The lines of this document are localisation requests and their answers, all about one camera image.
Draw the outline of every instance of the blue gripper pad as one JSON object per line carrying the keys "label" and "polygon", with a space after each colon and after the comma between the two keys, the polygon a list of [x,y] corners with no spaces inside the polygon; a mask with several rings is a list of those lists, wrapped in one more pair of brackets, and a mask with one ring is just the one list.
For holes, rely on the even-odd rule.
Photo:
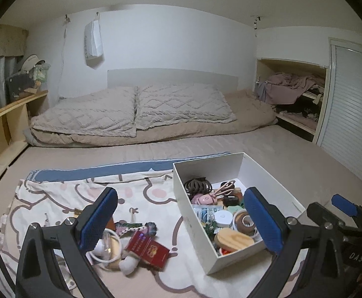
{"label": "blue gripper pad", "polygon": [[257,226],[268,250],[279,254],[288,231],[283,214],[275,205],[269,204],[255,187],[245,191],[244,207]]}
{"label": "blue gripper pad", "polygon": [[75,238],[83,254],[94,250],[96,247],[106,224],[117,208],[117,202],[116,190],[106,187],[94,204],[85,207],[77,218]]}
{"label": "blue gripper pad", "polygon": [[331,204],[350,217],[357,216],[356,205],[349,202],[346,198],[343,198],[339,194],[336,194],[331,198]]}

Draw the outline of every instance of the white box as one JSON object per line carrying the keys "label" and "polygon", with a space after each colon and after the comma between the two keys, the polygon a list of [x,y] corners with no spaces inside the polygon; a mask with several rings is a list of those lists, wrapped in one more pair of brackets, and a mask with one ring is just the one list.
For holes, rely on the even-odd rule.
{"label": "white box", "polygon": [[184,190],[184,183],[195,177],[206,177],[212,184],[239,179],[244,185],[257,187],[265,199],[276,205],[285,216],[299,217],[305,208],[272,175],[245,153],[176,162],[174,167],[174,194],[184,218],[185,226],[196,250],[199,262],[208,275],[241,261],[265,249],[263,241],[225,256],[218,256]]}

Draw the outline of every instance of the quilted pillow cover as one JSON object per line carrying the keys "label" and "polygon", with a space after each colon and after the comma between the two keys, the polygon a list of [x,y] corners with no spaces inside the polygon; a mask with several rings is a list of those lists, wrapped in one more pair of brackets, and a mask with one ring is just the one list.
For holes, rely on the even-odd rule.
{"label": "quilted pillow cover", "polygon": [[222,93],[208,84],[147,85],[138,88],[136,128],[179,122],[229,123],[236,120]]}
{"label": "quilted pillow cover", "polygon": [[135,137],[135,87],[117,87],[67,98],[33,117],[35,130],[63,134]]}

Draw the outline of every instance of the headboard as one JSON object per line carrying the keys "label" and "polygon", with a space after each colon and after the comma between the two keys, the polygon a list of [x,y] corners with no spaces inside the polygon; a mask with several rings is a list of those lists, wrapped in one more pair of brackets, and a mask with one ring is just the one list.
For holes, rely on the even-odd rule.
{"label": "headboard", "polygon": [[116,86],[138,86],[146,84],[212,84],[222,93],[237,90],[239,78],[231,75],[215,74],[205,71],[190,71],[171,68],[130,68],[108,71],[108,88]]}

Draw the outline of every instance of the white shutter door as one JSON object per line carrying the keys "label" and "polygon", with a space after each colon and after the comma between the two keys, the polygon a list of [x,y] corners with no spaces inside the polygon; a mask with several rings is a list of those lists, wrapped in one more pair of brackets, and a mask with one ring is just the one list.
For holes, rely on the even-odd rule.
{"label": "white shutter door", "polygon": [[318,144],[362,180],[362,52],[333,45],[331,58],[335,75]]}

